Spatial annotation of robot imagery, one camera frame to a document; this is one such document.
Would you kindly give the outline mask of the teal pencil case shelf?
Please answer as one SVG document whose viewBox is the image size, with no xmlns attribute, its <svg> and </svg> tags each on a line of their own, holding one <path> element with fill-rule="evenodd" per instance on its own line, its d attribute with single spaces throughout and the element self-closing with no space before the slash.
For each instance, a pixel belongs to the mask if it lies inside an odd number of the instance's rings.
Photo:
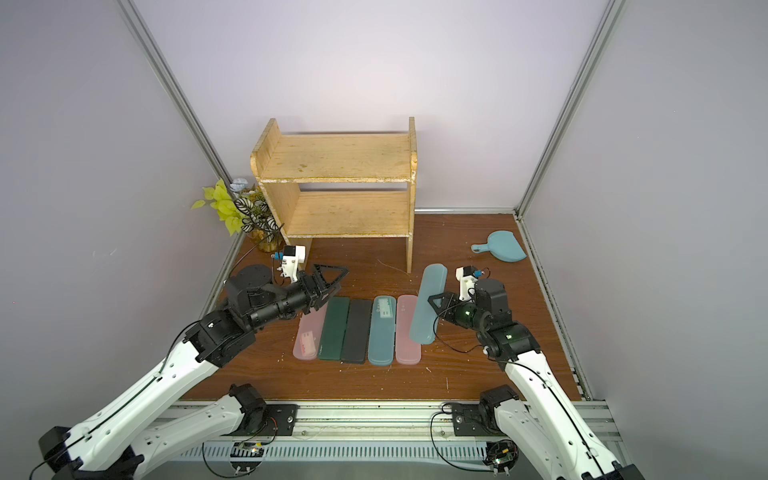
<svg viewBox="0 0 768 480">
<path fill-rule="evenodd" d="M 429 303 L 429 298 L 444 292 L 446 278 L 447 268 L 440 263 L 428 265 L 423 271 L 409 331 L 410 339 L 420 345 L 430 345 L 435 340 L 436 313 Z"/>
<path fill-rule="evenodd" d="M 368 361 L 375 366 L 389 366 L 394 359 L 396 299 L 378 296 L 373 301 L 368 342 Z"/>
</svg>

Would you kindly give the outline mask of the dark green pencil case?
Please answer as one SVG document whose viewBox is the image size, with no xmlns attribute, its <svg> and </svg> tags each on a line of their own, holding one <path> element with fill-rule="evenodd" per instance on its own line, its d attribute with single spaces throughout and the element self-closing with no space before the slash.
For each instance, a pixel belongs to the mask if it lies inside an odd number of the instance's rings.
<svg viewBox="0 0 768 480">
<path fill-rule="evenodd" d="M 340 361 L 350 307 L 348 297 L 333 297 L 327 303 L 318 356 L 320 360 Z"/>
</svg>

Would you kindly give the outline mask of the light pink pencil case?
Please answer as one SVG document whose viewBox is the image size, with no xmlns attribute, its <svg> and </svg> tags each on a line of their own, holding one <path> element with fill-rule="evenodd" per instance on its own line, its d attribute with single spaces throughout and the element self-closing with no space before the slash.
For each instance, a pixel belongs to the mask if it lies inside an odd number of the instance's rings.
<svg viewBox="0 0 768 480">
<path fill-rule="evenodd" d="M 328 305 L 311 309 L 301 316 L 293 347 L 293 355 L 302 361 L 317 358 Z"/>
</svg>

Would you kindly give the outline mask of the black pencil case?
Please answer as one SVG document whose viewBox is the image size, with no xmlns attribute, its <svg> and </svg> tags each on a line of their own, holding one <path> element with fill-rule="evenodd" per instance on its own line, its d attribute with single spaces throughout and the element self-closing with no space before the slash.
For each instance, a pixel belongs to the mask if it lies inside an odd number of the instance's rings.
<svg viewBox="0 0 768 480">
<path fill-rule="evenodd" d="M 363 364 L 367 357 L 373 301 L 352 299 L 341 353 L 344 363 Z"/>
</svg>

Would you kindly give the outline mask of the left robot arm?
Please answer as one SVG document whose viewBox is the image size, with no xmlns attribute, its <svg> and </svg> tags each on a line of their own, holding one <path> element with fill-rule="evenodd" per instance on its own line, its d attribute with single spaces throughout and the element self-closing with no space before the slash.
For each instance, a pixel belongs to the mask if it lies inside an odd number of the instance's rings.
<svg viewBox="0 0 768 480">
<path fill-rule="evenodd" d="M 38 444 L 57 479 L 140 479 L 189 448 L 221 435 L 263 434 L 271 421 L 266 403 L 249 384 L 233 385 L 202 410 L 165 425 L 155 421 L 202 380 L 249 348 L 258 332 L 277 320 L 319 309 L 341 289 L 348 271 L 325 278 L 327 265 L 300 270 L 287 285 L 265 265 L 243 268 L 224 284 L 217 309 L 185 327 L 166 357 L 90 418 L 56 426 Z"/>
</svg>

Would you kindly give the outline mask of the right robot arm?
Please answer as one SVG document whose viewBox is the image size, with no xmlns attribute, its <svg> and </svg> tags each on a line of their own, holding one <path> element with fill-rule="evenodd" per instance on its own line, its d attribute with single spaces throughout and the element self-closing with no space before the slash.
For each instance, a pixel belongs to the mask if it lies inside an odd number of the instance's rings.
<svg viewBox="0 0 768 480">
<path fill-rule="evenodd" d="M 641 479 L 597 438 L 570 401 L 533 334 L 515 321 L 504 285 L 481 279 L 468 298 L 428 297 L 436 316 L 476 333 L 488 359 L 512 382 L 486 391 L 479 403 L 485 427 L 514 442 L 544 479 Z"/>
</svg>

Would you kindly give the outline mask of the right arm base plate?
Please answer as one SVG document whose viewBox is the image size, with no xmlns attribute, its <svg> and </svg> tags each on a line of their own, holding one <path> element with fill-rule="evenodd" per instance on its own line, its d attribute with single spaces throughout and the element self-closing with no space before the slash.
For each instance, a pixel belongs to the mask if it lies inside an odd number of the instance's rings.
<svg viewBox="0 0 768 480">
<path fill-rule="evenodd" d="M 450 402 L 445 408 L 457 437 L 507 437 L 491 419 L 490 410 L 478 403 Z"/>
</svg>

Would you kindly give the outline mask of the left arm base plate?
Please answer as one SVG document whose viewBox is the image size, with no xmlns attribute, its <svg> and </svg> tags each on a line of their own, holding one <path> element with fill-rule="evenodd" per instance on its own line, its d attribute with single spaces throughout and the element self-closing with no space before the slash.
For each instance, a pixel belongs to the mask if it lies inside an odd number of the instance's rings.
<svg viewBox="0 0 768 480">
<path fill-rule="evenodd" d="M 293 434 L 299 406 L 289 403 L 267 403 L 245 413 L 234 436 L 289 437 Z"/>
</svg>

